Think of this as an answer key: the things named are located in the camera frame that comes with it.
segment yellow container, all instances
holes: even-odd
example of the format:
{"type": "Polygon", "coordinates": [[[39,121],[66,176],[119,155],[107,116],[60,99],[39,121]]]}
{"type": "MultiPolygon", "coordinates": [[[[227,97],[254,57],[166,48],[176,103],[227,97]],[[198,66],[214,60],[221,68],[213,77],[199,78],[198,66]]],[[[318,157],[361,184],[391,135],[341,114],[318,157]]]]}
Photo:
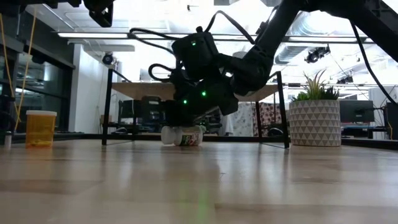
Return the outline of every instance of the yellow container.
{"type": "Polygon", "coordinates": [[[26,148],[52,147],[56,112],[26,111],[26,148]]]}

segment potted plant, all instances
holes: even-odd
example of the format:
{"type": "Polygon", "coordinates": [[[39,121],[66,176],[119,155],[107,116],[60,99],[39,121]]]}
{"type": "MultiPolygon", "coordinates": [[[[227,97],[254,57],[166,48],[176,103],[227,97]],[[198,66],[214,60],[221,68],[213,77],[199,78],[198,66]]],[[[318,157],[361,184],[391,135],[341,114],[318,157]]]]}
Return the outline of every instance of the potted plant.
{"type": "Polygon", "coordinates": [[[339,91],[325,88],[318,72],[308,76],[305,92],[293,98],[289,105],[290,139],[296,146],[341,146],[339,91]]]}

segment white geometric planter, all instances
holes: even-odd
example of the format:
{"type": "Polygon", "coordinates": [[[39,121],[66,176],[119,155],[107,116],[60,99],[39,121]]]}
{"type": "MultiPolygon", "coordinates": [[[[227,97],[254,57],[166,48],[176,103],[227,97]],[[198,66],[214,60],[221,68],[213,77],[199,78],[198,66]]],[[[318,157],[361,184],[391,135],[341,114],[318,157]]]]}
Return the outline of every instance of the white geometric planter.
{"type": "Polygon", "coordinates": [[[289,105],[290,139],[296,146],[341,146],[340,103],[307,100],[289,105]]]}

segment black metal table frame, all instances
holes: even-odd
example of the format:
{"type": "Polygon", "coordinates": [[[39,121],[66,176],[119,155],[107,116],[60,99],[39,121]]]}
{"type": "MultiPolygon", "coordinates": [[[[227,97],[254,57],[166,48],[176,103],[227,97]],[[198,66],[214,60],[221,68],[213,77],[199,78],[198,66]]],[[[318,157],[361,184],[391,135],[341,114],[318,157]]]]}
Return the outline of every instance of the black metal table frame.
{"type": "MultiPolygon", "coordinates": [[[[104,112],[104,122],[103,122],[103,132],[102,132],[102,145],[106,146],[107,141],[109,138],[108,134],[108,128],[109,128],[109,111],[111,107],[111,93],[112,93],[112,80],[113,80],[113,73],[118,75],[119,77],[123,78],[125,81],[131,83],[132,81],[128,80],[125,76],[120,74],[118,71],[115,71],[114,69],[110,68],[108,70],[108,82],[106,85],[106,98],[105,98],[105,112],[104,112]]],[[[285,100],[284,100],[284,94],[283,94],[283,83],[282,83],[282,74],[281,72],[275,72],[275,74],[270,76],[271,77],[277,77],[277,85],[278,85],[278,93],[279,93],[279,104],[280,104],[280,114],[282,118],[282,131],[284,133],[282,137],[282,141],[284,143],[283,148],[287,149],[289,148],[289,134],[287,130],[287,118],[286,118],[286,110],[285,110],[285,100]]],[[[256,102],[256,116],[257,116],[257,128],[259,132],[258,137],[235,137],[233,138],[234,141],[239,142],[240,140],[242,142],[248,142],[249,138],[250,139],[258,139],[258,141],[261,144],[267,144],[267,142],[275,142],[275,138],[272,139],[272,141],[268,141],[269,138],[265,138],[262,136],[262,125],[261,125],[261,117],[260,117],[260,106],[259,102],[256,102]]],[[[133,118],[133,127],[136,125],[136,118],[133,118]]],[[[135,135],[134,133],[132,135],[125,135],[125,136],[120,136],[119,138],[123,138],[124,140],[139,140],[138,135],[135,135]]]]}

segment wooden floor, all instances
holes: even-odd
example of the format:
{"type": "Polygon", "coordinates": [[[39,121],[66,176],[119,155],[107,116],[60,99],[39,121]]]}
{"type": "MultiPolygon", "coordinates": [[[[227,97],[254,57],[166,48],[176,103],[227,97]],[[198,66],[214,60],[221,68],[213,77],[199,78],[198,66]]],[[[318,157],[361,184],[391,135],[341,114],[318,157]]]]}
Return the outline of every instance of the wooden floor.
{"type": "Polygon", "coordinates": [[[0,149],[1,224],[398,223],[398,153],[56,142],[0,149]]]}

